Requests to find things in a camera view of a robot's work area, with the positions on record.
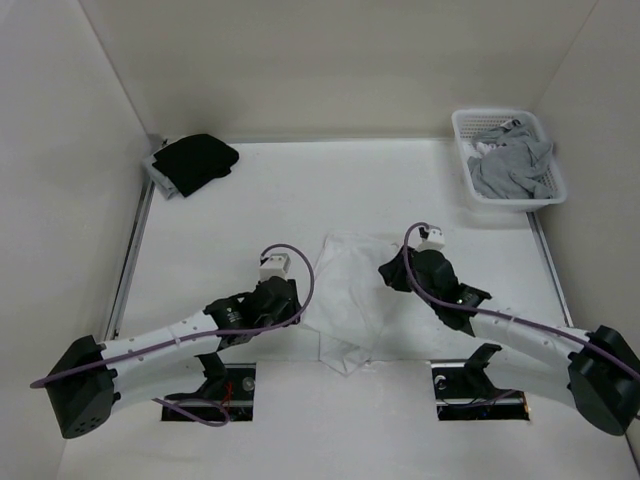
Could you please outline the white plastic basket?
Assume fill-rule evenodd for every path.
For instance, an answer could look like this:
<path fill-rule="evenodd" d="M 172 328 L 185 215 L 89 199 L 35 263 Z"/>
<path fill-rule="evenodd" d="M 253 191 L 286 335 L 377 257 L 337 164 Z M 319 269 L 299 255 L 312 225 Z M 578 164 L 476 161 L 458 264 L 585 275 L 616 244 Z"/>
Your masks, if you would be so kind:
<path fill-rule="evenodd" d="M 461 109 L 451 122 L 472 209 L 528 213 L 567 199 L 554 144 L 534 114 Z"/>

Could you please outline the white tank top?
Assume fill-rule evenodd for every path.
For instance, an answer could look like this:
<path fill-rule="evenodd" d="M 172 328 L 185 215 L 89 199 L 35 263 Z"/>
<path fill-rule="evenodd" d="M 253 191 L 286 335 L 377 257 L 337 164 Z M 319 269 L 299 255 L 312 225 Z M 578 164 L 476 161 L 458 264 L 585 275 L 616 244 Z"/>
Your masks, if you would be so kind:
<path fill-rule="evenodd" d="M 378 272 L 399 247 L 352 232 L 334 232 L 315 266 L 314 294 L 302 325 L 320 336 L 319 360 L 348 376 L 371 360 L 394 292 Z"/>

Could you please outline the grey tank top in basket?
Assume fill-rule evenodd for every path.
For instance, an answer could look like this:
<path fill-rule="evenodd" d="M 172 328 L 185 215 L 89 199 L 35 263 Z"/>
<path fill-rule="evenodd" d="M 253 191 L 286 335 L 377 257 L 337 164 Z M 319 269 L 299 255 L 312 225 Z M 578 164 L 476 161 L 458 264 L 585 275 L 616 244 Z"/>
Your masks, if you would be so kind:
<path fill-rule="evenodd" d="M 537 138 L 525 118 L 515 118 L 472 138 L 479 157 L 467 160 L 474 189 L 500 200 L 546 200 L 554 197 L 543 183 L 553 145 Z"/>

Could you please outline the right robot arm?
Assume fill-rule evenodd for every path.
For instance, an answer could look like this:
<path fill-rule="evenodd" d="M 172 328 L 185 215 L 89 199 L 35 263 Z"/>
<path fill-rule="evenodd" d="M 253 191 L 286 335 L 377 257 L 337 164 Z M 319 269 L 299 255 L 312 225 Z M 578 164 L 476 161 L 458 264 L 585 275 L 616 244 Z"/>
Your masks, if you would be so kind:
<path fill-rule="evenodd" d="M 463 373 L 471 393 L 529 391 L 575 409 L 613 436 L 636 419 L 639 357 L 617 330 L 549 327 L 485 308 L 491 295 L 460 282 L 436 250 L 403 248 L 378 272 L 387 287 L 417 294 L 450 329 L 483 340 Z"/>

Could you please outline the metal table rail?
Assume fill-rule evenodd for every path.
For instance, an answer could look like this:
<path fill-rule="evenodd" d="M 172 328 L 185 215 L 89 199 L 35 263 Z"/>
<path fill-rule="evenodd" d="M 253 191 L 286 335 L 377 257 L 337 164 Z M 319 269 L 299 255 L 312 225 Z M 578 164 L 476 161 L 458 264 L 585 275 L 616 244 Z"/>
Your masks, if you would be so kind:
<path fill-rule="evenodd" d="M 539 217 L 536 212 L 528 212 L 527 219 L 528 219 L 532 234 L 534 236 L 539 254 L 542 257 L 543 262 L 545 264 L 545 271 L 546 271 L 547 277 L 551 285 L 553 286 L 553 289 L 557 297 L 557 301 L 562 310 L 564 323 L 568 327 L 574 327 L 574 321 L 573 321 L 571 312 L 569 310 L 566 296 L 564 294 L 564 291 L 560 282 L 560 278 L 559 278 L 554 260 L 552 258 L 551 250 L 550 250 L 548 241 L 546 239 L 544 230 L 542 228 L 541 222 L 539 220 Z"/>
<path fill-rule="evenodd" d="M 142 167 L 140 193 L 137 197 L 131 228 L 126 237 L 126 249 L 117 271 L 115 287 L 107 303 L 105 319 L 101 322 L 97 333 L 100 341 L 111 340 L 119 333 L 153 195 L 154 183 Z"/>

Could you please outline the left metal table rail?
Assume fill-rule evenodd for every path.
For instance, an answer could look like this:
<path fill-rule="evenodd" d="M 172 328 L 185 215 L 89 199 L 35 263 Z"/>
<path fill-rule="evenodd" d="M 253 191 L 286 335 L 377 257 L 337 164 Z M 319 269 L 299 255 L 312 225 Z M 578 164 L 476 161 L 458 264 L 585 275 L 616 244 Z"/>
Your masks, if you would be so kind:
<path fill-rule="evenodd" d="M 142 167 L 140 193 L 137 197 L 131 228 L 126 237 L 126 249 L 117 271 L 115 287 L 107 303 L 105 319 L 101 322 L 97 333 L 100 341 L 111 340 L 119 333 L 153 195 L 154 183 Z"/>

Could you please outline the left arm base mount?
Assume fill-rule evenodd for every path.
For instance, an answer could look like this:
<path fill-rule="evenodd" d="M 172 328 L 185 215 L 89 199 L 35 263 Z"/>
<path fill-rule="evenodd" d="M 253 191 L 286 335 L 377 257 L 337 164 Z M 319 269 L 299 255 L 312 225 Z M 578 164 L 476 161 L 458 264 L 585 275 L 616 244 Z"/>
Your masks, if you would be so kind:
<path fill-rule="evenodd" d="M 251 422 L 257 365 L 224 364 L 216 353 L 200 355 L 198 359 L 204 366 L 204 381 L 201 385 L 191 392 L 167 395 L 163 401 L 174 404 L 205 422 Z"/>

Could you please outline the right metal table rail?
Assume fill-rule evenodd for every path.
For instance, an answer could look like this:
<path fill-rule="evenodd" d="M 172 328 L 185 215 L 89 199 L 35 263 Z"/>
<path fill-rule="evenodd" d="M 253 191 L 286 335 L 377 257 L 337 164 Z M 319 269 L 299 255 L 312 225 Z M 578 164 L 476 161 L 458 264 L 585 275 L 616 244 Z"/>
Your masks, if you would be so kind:
<path fill-rule="evenodd" d="M 528 212 L 527 219 L 528 219 L 532 234 L 534 236 L 539 254 L 542 257 L 543 262 L 545 264 L 545 271 L 546 271 L 547 277 L 551 285 L 553 286 L 553 289 L 557 297 L 557 301 L 562 310 L 564 323 L 568 327 L 574 327 L 574 321 L 573 321 L 571 312 L 569 310 L 566 296 L 564 294 L 564 291 L 560 282 L 560 278 L 559 278 L 554 260 L 552 258 L 551 250 L 550 250 L 548 241 L 546 239 L 544 230 L 542 228 L 541 222 L 539 220 L 539 217 L 536 212 Z"/>

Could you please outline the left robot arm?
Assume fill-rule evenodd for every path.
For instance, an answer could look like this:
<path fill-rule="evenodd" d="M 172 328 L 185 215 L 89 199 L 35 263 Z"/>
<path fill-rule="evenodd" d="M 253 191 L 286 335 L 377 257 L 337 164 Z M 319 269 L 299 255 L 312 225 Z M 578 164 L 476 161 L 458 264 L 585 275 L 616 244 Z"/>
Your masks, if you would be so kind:
<path fill-rule="evenodd" d="M 308 304 L 294 280 L 272 277 L 146 334 L 103 343 L 78 338 L 37 385 L 46 390 L 65 439 L 148 399 L 214 398 L 226 376 L 220 352 L 298 323 Z"/>

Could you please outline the folded grey tank top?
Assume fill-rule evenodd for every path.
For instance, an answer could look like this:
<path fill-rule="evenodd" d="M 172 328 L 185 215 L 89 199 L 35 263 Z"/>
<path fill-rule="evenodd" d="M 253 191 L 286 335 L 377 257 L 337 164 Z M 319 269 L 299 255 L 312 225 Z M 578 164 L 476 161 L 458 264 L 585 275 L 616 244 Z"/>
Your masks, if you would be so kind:
<path fill-rule="evenodd" d="M 145 158 L 142 161 L 142 165 L 147 175 L 155 185 L 155 188 L 166 200 L 177 197 L 180 194 L 179 190 L 165 174 L 161 173 L 154 166 L 155 161 L 156 159 L 153 155 Z"/>

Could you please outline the folded black tank top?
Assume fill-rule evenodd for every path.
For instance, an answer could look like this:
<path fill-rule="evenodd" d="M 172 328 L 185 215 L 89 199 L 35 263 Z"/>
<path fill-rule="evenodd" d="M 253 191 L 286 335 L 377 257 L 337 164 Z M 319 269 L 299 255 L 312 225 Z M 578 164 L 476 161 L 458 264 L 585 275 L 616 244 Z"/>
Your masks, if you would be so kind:
<path fill-rule="evenodd" d="M 183 137 L 164 145 L 153 156 L 154 166 L 186 198 L 209 182 L 229 175 L 239 161 L 239 152 L 209 134 Z"/>

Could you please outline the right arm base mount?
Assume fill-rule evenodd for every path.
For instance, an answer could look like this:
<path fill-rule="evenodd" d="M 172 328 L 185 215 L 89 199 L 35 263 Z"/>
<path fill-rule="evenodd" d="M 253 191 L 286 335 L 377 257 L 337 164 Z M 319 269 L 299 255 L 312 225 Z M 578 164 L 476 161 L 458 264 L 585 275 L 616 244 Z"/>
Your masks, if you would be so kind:
<path fill-rule="evenodd" d="M 529 421 L 523 392 L 498 389 L 486 374 L 502 350 L 484 343 L 467 359 L 431 363 L 436 415 L 440 421 Z"/>

